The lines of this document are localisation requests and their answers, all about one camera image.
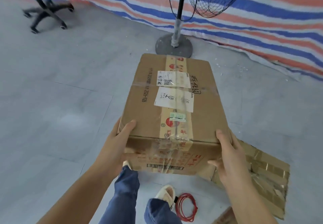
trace chair wheel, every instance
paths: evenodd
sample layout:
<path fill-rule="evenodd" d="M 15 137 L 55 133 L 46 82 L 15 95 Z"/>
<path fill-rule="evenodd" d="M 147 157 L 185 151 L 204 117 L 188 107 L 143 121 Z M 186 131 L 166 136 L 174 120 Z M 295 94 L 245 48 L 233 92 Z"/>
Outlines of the chair wheel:
<path fill-rule="evenodd" d="M 31 14 L 24 12 L 24 16 L 27 18 L 31 18 Z"/>
<path fill-rule="evenodd" d="M 32 28 L 32 29 L 31 29 L 31 32 L 32 32 L 33 34 L 39 34 L 39 31 L 38 31 L 36 28 Z"/>
<path fill-rule="evenodd" d="M 65 22 L 62 22 L 61 29 L 63 29 L 63 30 L 67 29 Z"/>
<path fill-rule="evenodd" d="M 69 10 L 70 12 L 74 12 L 74 6 L 73 6 L 73 5 L 70 5 L 70 6 L 68 7 L 68 10 Z"/>

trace coiled red wire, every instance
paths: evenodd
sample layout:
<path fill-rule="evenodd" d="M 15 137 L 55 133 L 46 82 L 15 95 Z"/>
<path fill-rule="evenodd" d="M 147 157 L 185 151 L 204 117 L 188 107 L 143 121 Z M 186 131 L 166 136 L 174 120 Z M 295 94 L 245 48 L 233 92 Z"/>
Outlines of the coiled red wire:
<path fill-rule="evenodd" d="M 192 214 L 188 217 L 186 217 L 183 213 L 183 208 L 182 208 L 182 204 L 183 204 L 183 201 L 185 199 L 189 198 L 192 202 L 192 204 L 194 205 L 194 209 L 192 211 Z M 179 197 L 178 197 L 178 200 L 176 202 L 176 205 L 175 205 L 175 209 L 176 209 L 176 214 L 177 216 L 182 220 L 182 221 L 187 221 L 187 222 L 193 222 L 194 221 L 194 217 L 196 215 L 196 212 L 197 212 L 197 206 L 196 206 L 196 202 L 195 202 L 195 199 L 194 197 L 192 196 L 192 194 L 189 194 L 189 193 L 183 193 L 181 194 Z"/>

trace jeans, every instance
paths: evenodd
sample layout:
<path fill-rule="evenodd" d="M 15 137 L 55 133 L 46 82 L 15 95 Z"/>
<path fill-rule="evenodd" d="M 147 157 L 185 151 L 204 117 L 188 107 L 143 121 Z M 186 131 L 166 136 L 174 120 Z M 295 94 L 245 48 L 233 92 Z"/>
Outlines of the jeans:
<path fill-rule="evenodd" d="M 138 172 L 124 166 L 114 183 L 114 196 L 99 224 L 135 224 L 139 186 Z M 168 203 L 157 198 L 148 201 L 144 218 L 147 224 L 182 224 Z"/>

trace white label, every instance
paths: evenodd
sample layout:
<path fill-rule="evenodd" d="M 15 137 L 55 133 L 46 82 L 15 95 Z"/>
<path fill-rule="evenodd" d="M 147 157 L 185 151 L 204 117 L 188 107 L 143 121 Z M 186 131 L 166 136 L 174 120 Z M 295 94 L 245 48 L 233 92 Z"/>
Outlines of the white label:
<path fill-rule="evenodd" d="M 190 75 L 179 71 L 158 71 L 157 86 L 191 88 Z"/>
<path fill-rule="evenodd" d="M 170 121 L 186 122 L 186 114 L 171 112 L 169 115 Z"/>
<path fill-rule="evenodd" d="M 154 105 L 193 112 L 194 93 L 181 89 L 159 87 Z"/>

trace standing fan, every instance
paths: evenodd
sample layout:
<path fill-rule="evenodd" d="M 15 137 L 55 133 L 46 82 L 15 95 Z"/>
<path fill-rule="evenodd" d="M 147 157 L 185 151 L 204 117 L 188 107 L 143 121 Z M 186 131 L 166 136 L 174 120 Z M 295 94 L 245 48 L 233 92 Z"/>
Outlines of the standing fan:
<path fill-rule="evenodd" d="M 181 35 L 182 22 L 191 20 L 195 12 L 204 18 L 215 17 L 224 12 L 234 1 L 236 0 L 190 0 L 194 8 L 193 14 L 189 19 L 182 20 L 184 0 L 179 1 L 177 15 L 174 14 L 171 0 L 169 0 L 172 12 L 176 17 L 174 33 L 167 34 L 158 39 L 155 46 L 156 53 L 187 58 L 191 57 L 193 46 L 188 38 Z"/>

